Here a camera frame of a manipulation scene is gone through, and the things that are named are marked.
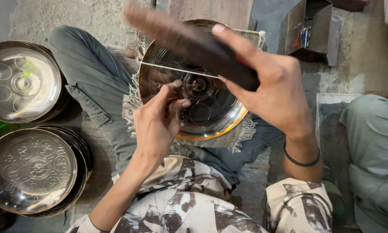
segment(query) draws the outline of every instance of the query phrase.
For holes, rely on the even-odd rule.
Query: forearm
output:
[[[148,170],[141,169],[139,164],[131,160],[118,181],[91,212],[92,224],[102,231],[112,230],[149,175]]]
[[[306,133],[300,136],[286,135],[285,149],[288,155],[297,162],[313,162],[319,153],[313,127],[309,126]],[[322,160],[319,160],[317,164],[311,167],[302,167],[293,163],[286,155],[284,155],[283,168],[286,177],[292,177],[303,181],[320,182],[323,176]]]

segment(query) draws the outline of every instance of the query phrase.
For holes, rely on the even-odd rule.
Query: knee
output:
[[[62,44],[63,41],[72,37],[72,27],[61,25],[54,27],[48,36],[48,41],[52,46]]]
[[[388,99],[374,94],[363,95],[353,100],[344,112],[348,117],[358,120],[368,120],[379,115],[387,115]]]

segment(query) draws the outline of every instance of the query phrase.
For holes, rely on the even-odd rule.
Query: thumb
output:
[[[248,90],[243,89],[242,87],[226,79],[225,77],[219,76],[219,78],[222,82],[225,83],[228,90],[240,100],[241,103],[248,103],[251,98],[253,98],[252,95],[254,92],[250,92]]]
[[[170,104],[168,108],[170,114],[166,122],[168,130],[172,135],[176,135],[180,131],[180,111],[190,105],[191,102],[188,99],[175,100]]]

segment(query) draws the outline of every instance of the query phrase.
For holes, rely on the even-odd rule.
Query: left hand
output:
[[[162,86],[154,98],[135,110],[137,147],[131,163],[143,169],[147,175],[154,172],[180,131],[180,111],[190,105],[188,99],[177,99],[174,83],[170,83]]]

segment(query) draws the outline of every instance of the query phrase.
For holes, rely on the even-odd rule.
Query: fingernail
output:
[[[185,100],[183,103],[181,103],[181,105],[186,108],[186,107],[189,107],[191,105],[191,102],[187,99]]]
[[[223,76],[218,76],[218,78],[223,82],[223,83],[226,83],[227,79]]]
[[[216,25],[214,25],[212,31],[213,31],[213,32],[216,32],[216,33],[220,33],[220,32],[222,32],[224,29],[225,29],[225,26],[224,26],[224,25],[222,25],[222,24],[216,24]]]

